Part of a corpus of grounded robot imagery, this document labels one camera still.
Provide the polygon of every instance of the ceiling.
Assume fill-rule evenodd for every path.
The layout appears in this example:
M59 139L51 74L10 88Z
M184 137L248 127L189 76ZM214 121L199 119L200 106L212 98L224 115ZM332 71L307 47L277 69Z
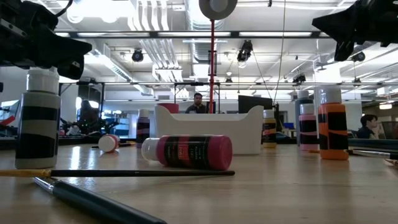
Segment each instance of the ceiling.
M59 35L69 35L72 32L108 32L114 31L135 31L140 30L163 30L161 16L164 15L162 4L167 4L167 25L172 31L190 30L192 21L199 22L205 30L210 26L210 22L203 20L199 8L195 5L197 0L168 0L168 1L137 1L137 0L85 0L86 8L80 6L81 9L74 11L68 10L70 15L83 16L80 22L72 23L71 16L64 14L57 26L56 32ZM64 7L67 1L52 0L52 1L33 1L43 4L52 12L58 12ZM157 5L157 19L153 20L152 4L156 2ZM239 0L234 12L222 21L222 26L218 31L268 31L268 32L282 32L285 31L301 31L313 32L318 31L312 25L312 19L322 15L331 14L343 10L352 5L354 0L288 0L276 1L273 0L272 7L267 7L268 1L251 1ZM138 14L135 11L135 4L138 4ZM147 13L143 13L143 8L147 7ZM107 18L114 22L104 22ZM134 26L129 26L128 21L134 21ZM114 73L108 63L111 62L117 65L117 68L123 71L127 76L131 77L134 82L192 82L194 80L207 81L208 65L198 64L193 58L192 49L206 49L210 44L192 44L192 39L174 39L171 37L170 42L167 39L148 38L143 39L128 39L128 38L97 38L99 33L89 34L88 37L82 39L93 44L97 53L104 55L107 61L98 60L98 55L95 57L87 55L86 67L83 76L95 78L99 82L125 82L125 79ZM314 66L314 62L330 62L331 65L325 66L329 71L340 71L341 82L351 82L354 77L361 77L362 82L394 82L396 81L396 67L394 63L398 62L398 46L391 44L386 48L380 47L378 43L371 43L369 47L364 49L366 59L363 62L339 62L334 63L333 52L335 50L335 41L329 38L312 38L309 36L300 37L296 39L282 38L281 33L276 33L278 37L259 39L252 38L254 52L246 63L246 66L238 67L236 60L236 53L241 48L245 39L233 38L217 38L217 77L220 82L224 82L228 77L227 72L231 72L231 78L234 83L241 82L262 82L261 76L266 82L291 82L293 77L299 73L306 76L307 82L319 82L319 68ZM200 39L200 41L209 41L208 36ZM165 71L160 74L155 72L153 68L154 62L150 57L149 47L155 51L156 48L161 52L162 57L165 58L166 66L171 69L171 59L167 60L168 55L166 49L171 52L176 58L176 62L180 68L173 71L174 79L171 79L168 74L170 71ZM133 62L131 57L134 49L142 49L144 53L144 60L142 62ZM136 86L109 86L109 91L143 91L135 88ZM153 89L154 91L170 90L169 86L143 86L145 89ZM184 94L178 95L181 98L192 96L195 91L207 91L208 87L204 86L178 87L184 90ZM254 90L259 91L254 94L268 96L266 89L275 90L275 85L240 85L240 86L223 86L222 94L227 98L235 98L239 90L247 91L245 94L251 94ZM286 95L292 90L306 88L311 90L312 86L280 86L281 91L278 94ZM354 90L353 86L343 86L344 91ZM361 86L356 87L357 93L372 96L378 86Z

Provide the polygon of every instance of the wooden table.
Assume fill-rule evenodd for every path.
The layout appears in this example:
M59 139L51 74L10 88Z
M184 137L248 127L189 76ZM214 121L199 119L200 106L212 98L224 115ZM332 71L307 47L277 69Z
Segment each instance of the wooden table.
M0 169L14 151L0 151ZM139 150L59 149L58 169L165 169ZM236 156L234 177L66 178L168 223L397 223L398 170L382 159L322 161L295 145ZM96 223L36 186L0 177L0 223Z

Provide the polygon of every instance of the cable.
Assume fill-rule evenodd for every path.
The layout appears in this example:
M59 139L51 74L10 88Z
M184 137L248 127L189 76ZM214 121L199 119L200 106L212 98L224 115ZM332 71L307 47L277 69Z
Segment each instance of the cable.
M65 8L63 8L60 12L58 12L55 16L60 17L62 16L64 13L67 12L68 8L72 5L73 0L69 0L67 6L65 6Z
M259 73L260 73L260 76L261 76L261 78L262 78L262 81L264 82L264 84L265 84L265 86L266 86L266 89L267 89L269 98L272 99L272 96L271 96L271 94L269 93L269 90L268 90L268 87L267 87L266 80L265 80L264 77L262 76L261 69L260 69L260 65L259 65L259 63L257 62L257 57L256 57L256 53L254 53L254 50L253 50L253 56L254 56L254 59L255 59L256 64L257 64L257 68L259 69Z
M274 104L276 100L276 94L278 92L278 86L279 86L279 81L280 81L280 73L282 71L282 57L284 53L284 43L285 43L285 25L286 25L286 0L285 0L285 7L284 7L284 26L283 26L283 31L282 31L282 47L280 48L280 63L279 63L279 78L278 82L276 83L276 88L275 88L275 97L274 97Z

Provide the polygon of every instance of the man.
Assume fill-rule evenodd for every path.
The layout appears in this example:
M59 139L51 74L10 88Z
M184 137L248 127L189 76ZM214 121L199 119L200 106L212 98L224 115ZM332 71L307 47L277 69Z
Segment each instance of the man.
M356 134L360 139L379 139L372 131L373 128L377 128L377 116L373 114L366 114L361 118L362 128L358 130Z
M193 105L189 106L185 113L206 113L206 106L201 103L202 95L195 93L193 96Z

